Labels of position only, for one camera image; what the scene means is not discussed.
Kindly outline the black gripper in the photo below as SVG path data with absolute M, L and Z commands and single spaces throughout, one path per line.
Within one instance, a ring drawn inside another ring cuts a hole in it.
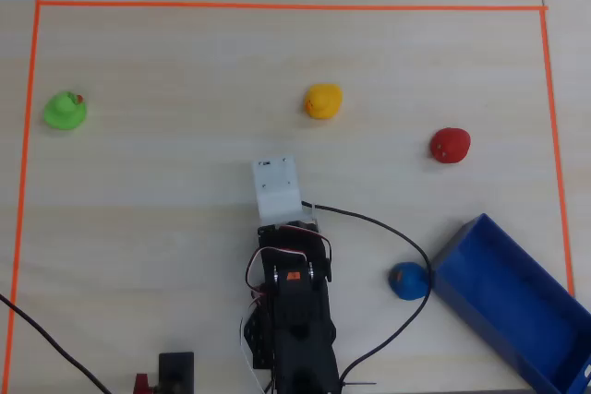
M 305 209 L 296 222 L 296 225 L 311 231 L 320 229 L 316 212 L 313 209 Z

